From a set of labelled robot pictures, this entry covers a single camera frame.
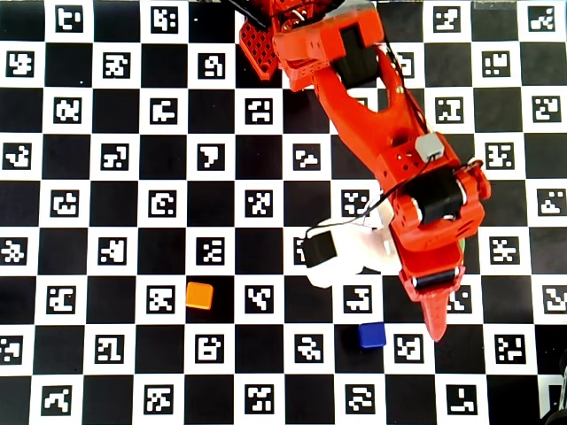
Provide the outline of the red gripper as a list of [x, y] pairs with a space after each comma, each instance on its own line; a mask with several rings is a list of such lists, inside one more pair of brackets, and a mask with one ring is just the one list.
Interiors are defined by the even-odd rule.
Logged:
[[414, 206], [396, 206], [389, 229], [400, 258], [400, 280], [410, 300], [421, 305], [433, 341], [447, 330], [449, 296], [464, 276], [462, 242], [478, 232], [482, 206], [464, 206], [456, 218], [423, 224]]

